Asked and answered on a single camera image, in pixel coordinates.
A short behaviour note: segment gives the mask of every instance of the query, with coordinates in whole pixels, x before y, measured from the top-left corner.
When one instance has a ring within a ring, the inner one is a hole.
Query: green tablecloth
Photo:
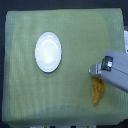
[[[42,72],[35,46],[44,32],[56,34],[62,60]],[[106,84],[92,105],[88,69],[110,49],[124,51],[120,9],[10,11],[5,25],[2,118],[10,126],[117,124],[128,117],[128,95]]]

